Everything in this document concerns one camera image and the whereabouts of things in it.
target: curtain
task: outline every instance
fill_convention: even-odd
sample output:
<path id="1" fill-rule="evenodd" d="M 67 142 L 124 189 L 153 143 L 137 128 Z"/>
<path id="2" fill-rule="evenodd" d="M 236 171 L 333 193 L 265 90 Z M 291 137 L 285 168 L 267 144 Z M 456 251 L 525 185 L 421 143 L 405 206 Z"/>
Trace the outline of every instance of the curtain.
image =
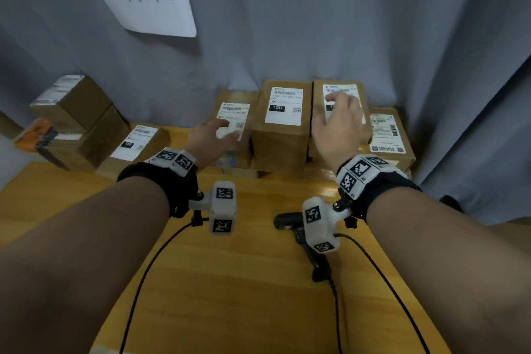
<path id="1" fill-rule="evenodd" d="M 21 124 L 76 72 L 128 118 L 183 127 L 218 89 L 361 80 L 403 113 L 426 192 L 483 223 L 531 212 L 529 0 L 190 0 L 197 38 L 127 31 L 103 0 L 1 2 L 0 109 Z"/>

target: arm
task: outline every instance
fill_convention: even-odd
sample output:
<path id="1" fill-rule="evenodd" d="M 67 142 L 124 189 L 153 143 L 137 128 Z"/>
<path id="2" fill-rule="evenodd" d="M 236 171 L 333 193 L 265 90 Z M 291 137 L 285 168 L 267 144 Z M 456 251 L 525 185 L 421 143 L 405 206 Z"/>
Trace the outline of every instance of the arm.
<path id="1" fill-rule="evenodd" d="M 190 134 L 198 169 L 236 141 L 215 120 Z M 114 303 L 159 238 L 169 205 L 134 176 L 53 216 L 0 253 L 2 351 L 87 353 Z"/>
<path id="2" fill-rule="evenodd" d="M 357 154 L 360 108 L 327 96 L 327 124 L 312 123 L 334 171 Z M 531 258 L 487 227 L 421 192 L 395 188 L 370 205 L 367 223 L 455 353 L 527 352 L 531 347 Z"/>

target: wooden table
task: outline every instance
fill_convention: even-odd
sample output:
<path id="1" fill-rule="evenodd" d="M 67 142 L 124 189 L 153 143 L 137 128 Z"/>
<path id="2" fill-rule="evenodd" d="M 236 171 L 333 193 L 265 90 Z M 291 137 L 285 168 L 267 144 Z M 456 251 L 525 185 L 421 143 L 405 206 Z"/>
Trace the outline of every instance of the wooden table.
<path id="1" fill-rule="evenodd" d="M 188 129 L 168 128 L 180 148 Z M 289 231 L 277 231 L 276 214 L 300 211 L 312 196 L 337 198 L 330 182 L 269 175 L 244 179 L 211 168 L 199 186 L 236 183 L 238 223 L 231 237 L 212 237 L 207 227 L 190 228 L 168 245 L 151 269 L 139 298 L 127 352 L 153 353 L 336 353 L 334 299 L 326 283 L 311 281 L 312 266 Z M 97 175 L 65 172 L 31 163 L 0 193 L 0 244 L 6 245 L 54 213 L 108 187 Z M 154 247 L 182 225 L 172 218 Z M 368 227 L 340 232 L 369 252 L 415 318 L 432 353 L 448 348 L 404 284 Z M 141 274 L 124 291 L 96 344 L 118 348 Z M 328 255 L 340 293 L 343 352 L 422 353 L 400 305 L 360 250 L 347 240 Z"/>

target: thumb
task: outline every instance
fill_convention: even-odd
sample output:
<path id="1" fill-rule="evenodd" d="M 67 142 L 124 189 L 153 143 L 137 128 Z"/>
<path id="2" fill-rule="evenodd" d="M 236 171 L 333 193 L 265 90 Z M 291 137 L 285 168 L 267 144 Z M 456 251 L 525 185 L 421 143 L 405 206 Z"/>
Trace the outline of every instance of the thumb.
<path id="1" fill-rule="evenodd" d="M 236 143 L 239 137 L 240 137 L 240 132 L 237 130 L 223 137 L 222 141 L 223 141 L 223 144 L 225 145 L 225 148 L 228 149 L 231 145 Z"/>
<path id="2" fill-rule="evenodd" d="M 315 133 L 320 133 L 324 128 L 324 115 L 322 113 L 317 114 L 312 119 L 312 135 Z"/>

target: person's left arm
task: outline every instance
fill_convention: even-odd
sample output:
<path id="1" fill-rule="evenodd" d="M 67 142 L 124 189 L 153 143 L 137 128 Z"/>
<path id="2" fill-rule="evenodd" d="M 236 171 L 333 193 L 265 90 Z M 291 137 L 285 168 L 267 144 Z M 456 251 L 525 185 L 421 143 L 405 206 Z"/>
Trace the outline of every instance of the person's left arm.
<path id="1" fill-rule="evenodd" d="M 201 125 L 184 148 L 198 170 L 238 135 L 216 138 L 220 119 Z M 0 350 L 87 353 L 114 303 L 168 221 L 169 204 L 141 176 L 39 224 L 0 252 Z"/>

